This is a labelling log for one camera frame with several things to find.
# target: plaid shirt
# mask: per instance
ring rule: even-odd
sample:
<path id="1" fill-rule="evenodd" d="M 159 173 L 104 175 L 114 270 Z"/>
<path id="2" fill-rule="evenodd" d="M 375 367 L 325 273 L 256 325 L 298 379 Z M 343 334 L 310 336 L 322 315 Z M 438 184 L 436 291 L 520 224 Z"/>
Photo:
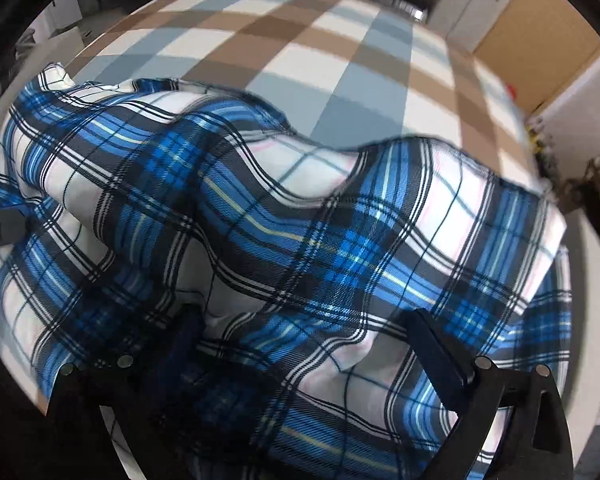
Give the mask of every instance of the plaid shirt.
<path id="1" fill-rule="evenodd" d="M 336 152 L 247 92 L 75 86 L 50 65 L 0 134 L 0 206 L 15 203 L 32 229 L 0 248 L 14 377 L 44 407 L 64 362 L 137 356 L 201 312 L 160 417 L 199 478 L 416 476 L 455 415 L 410 351 L 412 308 L 564 381 L 562 217 L 440 140 Z"/>

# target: plaid garment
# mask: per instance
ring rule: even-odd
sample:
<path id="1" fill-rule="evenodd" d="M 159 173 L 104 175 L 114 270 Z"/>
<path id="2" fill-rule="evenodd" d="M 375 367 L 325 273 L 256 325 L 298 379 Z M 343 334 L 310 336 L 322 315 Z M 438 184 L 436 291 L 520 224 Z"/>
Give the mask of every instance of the plaid garment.
<path id="1" fill-rule="evenodd" d="M 15 203 L 32 229 L 0 248 L 14 377 L 44 408 L 64 362 L 137 356 L 201 312 L 160 417 L 201 480 L 416 476 L 454 414 L 408 346 L 412 308 L 473 354 L 564 380 L 562 217 L 440 140 L 337 152 L 247 92 L 74 86 L 50 65 L 0 135 Z"/>

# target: cabinet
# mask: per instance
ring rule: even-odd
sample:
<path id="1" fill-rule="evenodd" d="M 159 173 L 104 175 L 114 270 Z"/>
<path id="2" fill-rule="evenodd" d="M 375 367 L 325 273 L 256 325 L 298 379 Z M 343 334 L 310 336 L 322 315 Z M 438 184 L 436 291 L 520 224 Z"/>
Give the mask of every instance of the cabinet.
<path id="1" fill-rule="evenodd" d="M 438 0 L 427 22 L 451 43 L 474 51 L 510 0 Z"/>

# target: silver screw head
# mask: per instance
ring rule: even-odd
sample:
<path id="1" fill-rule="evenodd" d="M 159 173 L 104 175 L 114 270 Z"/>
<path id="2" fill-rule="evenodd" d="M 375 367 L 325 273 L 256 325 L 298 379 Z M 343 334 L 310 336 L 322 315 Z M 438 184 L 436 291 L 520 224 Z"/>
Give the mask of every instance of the silver screw head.
<path id="1" fill-rule="evenodd" d="M 551 370 L 549 370 L 549 367 L 546 365 L 538 365 L 536 367 L 536 373 L 538 375 L 542 375 L 542 377 L 548 377 L 551 373 Z"/>
<path id="2" fill-rule="evenodd" d="M 73 371 L 74 365 L 72 363 L 64 363 L 59 370 L 60 374 L 64 376 L 70 375 Z"/>
<path id="3" fill-rule="evenodd" d="M 118 358 L 118 366 L 120 368 L 129 368 L 134 363 L 134 359 L 130 355 L 123 355 Z"/>
<path id="4" fill-rule="evenodd" d="M 474 363 L 481 370 L 488 370 L 491 368 L 491 359 L 484 355 L 478 355 L 478 357 L 474 359 Z"/>

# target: checkered tablecloth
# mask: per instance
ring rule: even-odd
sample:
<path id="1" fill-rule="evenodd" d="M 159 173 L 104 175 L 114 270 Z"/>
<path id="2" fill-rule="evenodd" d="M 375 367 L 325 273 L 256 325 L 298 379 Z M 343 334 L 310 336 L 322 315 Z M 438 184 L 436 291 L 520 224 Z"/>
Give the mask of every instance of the checkered tablecloth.
<path id="1" fill-rule="evenodd" d="M 361 0 L 155 0 L 68 73 L 78 83 L 176 77 L 247 89 L 327 146 L 435 136 L 536 186 L 503 83 L 425 27 Z"/>

